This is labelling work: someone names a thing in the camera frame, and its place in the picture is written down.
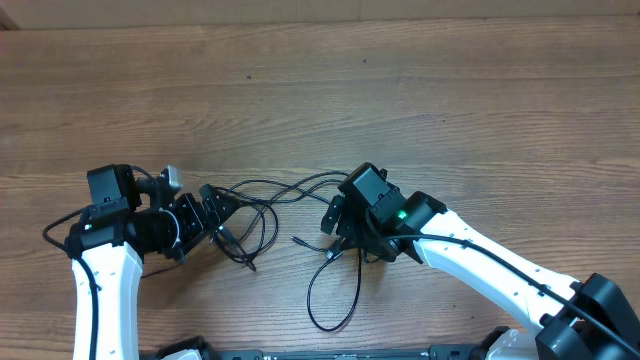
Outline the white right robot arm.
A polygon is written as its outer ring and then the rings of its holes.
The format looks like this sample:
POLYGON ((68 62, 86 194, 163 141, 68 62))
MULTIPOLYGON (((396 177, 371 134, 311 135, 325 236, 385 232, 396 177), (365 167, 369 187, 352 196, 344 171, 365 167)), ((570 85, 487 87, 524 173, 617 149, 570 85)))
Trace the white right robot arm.
POLYGON ((443 202, 404 196, 387 173, 363 163, 338 185, 321 230, 336 249, 393 262, 405 254, 465 283, 511 315, 522 330, 498 330, 478 359, 636 359, 639 318, 612 280, 581 282, 503 247, 443 202))

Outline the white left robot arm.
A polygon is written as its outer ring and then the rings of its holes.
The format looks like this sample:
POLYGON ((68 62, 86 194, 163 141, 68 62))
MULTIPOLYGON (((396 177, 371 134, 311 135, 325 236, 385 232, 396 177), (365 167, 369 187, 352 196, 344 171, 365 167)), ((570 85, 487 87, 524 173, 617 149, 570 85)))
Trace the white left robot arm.
POLYGON ((138 292, 144 257, 177 263, 221 230, 240 203, 211 185, 183 193, 178 170, 153 177, 111 164, 88 171, 91 204, 65 240, 76 284, 76 359, 137 359, 138 292))

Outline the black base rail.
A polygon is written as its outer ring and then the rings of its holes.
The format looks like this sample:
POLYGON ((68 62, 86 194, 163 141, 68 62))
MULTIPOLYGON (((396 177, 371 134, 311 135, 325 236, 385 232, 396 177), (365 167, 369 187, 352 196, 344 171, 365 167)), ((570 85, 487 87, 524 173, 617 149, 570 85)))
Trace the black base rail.
POLYGON ((531 335, 506 326, 495 328, 477 344, 434 344, 412 349, 287 352, 258 349, 216 350, 203 337, 197 336, 155 352, 142 352, 139 357, 144 360, 537 360, 539 358, 535 340, 531 335))

